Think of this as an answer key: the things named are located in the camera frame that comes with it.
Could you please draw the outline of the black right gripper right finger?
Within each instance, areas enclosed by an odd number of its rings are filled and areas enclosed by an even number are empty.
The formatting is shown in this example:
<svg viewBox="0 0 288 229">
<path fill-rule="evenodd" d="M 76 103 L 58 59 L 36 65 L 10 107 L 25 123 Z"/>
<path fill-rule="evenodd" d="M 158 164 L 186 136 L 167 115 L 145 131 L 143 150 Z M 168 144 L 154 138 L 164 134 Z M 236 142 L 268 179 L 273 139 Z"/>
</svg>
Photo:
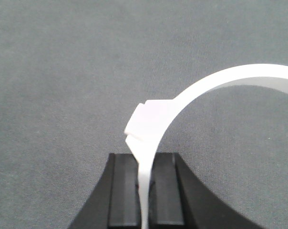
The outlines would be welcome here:
<svg viewBox="0 0 288 229">
<path fill-rule="evenodd" d="M 178 153 L 155 155 L 149 190 L 151 229 L 258 229 L 219 199 Z"/>
</svg>

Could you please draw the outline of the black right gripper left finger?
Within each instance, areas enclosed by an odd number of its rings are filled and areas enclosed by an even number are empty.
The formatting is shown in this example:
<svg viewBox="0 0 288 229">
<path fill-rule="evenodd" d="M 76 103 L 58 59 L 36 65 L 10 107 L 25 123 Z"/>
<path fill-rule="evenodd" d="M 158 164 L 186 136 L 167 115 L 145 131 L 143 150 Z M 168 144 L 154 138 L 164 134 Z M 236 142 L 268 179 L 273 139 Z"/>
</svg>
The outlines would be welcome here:
<svg viewBox="0 0 288 229">
<path fill-rule="evenodd" d="M 103 174 L 70 229 L 139 229 L 138 163 L 132 154 L 109 154 Z"/>
</svg>

